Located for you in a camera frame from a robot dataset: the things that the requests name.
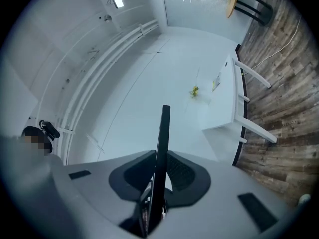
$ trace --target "round wooden table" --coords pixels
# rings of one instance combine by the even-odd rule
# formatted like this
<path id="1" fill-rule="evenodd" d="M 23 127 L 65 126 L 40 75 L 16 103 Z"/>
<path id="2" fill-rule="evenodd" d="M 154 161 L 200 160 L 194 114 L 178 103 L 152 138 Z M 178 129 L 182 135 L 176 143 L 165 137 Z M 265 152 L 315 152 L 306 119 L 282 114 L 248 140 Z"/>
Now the round wooden table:
<path id="1" fill-rule="evenodd" d="M 259 24 L 261 26 L 267 25 L 273 17 L 273 8 L 269 4 L 266 4 L 265 2 L 263 2 L 261 0 L 255 0 L 255 1 L 257 1 L 258 3 L 263 5 L 263 8 L 261 9 L 261 11 L 258 11 L 255 8 L 253 8 L 253 7 L 247 5 L 244 2 L 241 2 L 239 0 L 227 0 L 227 8 L 226 8 L 227 18 L 229 18 L 232 15 L 234 10 L 237 10 L 237 11 L 249 16 L 253 20 L 259 22 Z M 251 14 L 250 12 L 248 12 L 246 10 L 243 10 L 242 8 L 236 7 L 236 4 L 240 4 L 241 6 L 248 8 L 249 10 L 253 11 L 256 16 Z"/>

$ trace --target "black hair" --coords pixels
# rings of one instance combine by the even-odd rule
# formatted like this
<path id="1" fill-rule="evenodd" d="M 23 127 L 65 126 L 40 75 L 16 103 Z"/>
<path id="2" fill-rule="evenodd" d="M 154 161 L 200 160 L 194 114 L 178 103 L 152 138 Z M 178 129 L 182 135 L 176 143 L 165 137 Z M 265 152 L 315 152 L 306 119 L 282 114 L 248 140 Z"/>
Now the black hair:
<path id="1" fill-rule="evenodd" d="M 38 142 L 43 142 L 45 149 L 50 150 L 49 153 L 53 151 L 52 143 L 50 142 L 48 137 L 42 132 L 42 130 L 37 127 L 27 126 L 23 130 L 22 136 L 36 136 L 38 137 Z"/>

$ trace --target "wooden floor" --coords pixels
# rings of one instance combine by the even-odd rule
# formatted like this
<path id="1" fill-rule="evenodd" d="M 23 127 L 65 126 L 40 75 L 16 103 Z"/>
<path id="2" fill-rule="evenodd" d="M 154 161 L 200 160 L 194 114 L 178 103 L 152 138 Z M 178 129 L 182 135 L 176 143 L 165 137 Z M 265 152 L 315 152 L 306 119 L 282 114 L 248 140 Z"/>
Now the wooden floor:
<path id="1" fill-rule="evenodd" d="M 254 67 L 292 38 L 300 14 L 288 0 L 264 0 L 275 11 L 270 27 L 253 22 L 240 48 L 241 61 Z M 246 131 L 237 167 L 294 206 L 311 193 L 319 173 L 319 52 L 301 19 L 292 42 L 255 70 L 272 85 L 246 77 L 247 118 L 277 137 L 271 144 Z"/>

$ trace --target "white cable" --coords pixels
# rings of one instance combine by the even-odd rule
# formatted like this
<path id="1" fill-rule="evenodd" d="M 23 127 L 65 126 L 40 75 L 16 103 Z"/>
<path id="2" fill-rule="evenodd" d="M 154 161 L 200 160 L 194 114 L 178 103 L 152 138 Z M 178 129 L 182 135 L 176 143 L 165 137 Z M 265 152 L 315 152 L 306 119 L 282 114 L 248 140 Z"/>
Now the white cable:
<path id="1" fill-rule="evenodd" d="M 297 33 L 300 20 L 301 20 L 301 16 L 300 16 L 300 18 L 299 18 L 299 21 L 298 21 L 298 24 L 297 24 L 297 27 L 296 27 L 296 31 L 295 31 L 293 37 L 291 37 L 290 41 L 289 41 L 284 47 L 282 47 L 279 51 L 277 51 L 277 52 L 275 52 L 273 55 L 271 55 L 271 56 L 265 58 L 265 59 L 264 59 L 263 61 L 261 61 L 258 65 L 254 66 L 252 69 L 254 69 L 254 68 L 256 68 L 257 66 L 259 66 L 259 65 L 260 65 L 261 63 L 263 63 L 265 60 L 267 60 L 267 59 L 271 58 L 272 56 L 276 55 L 278 52 L 281 52 L 284 48 L 287 47 L 287 45 L 288 45 L 289 43 L 291 43 L 291 41 L 293 40 L 294 36 L 295 36 L 296 33 Z"/>

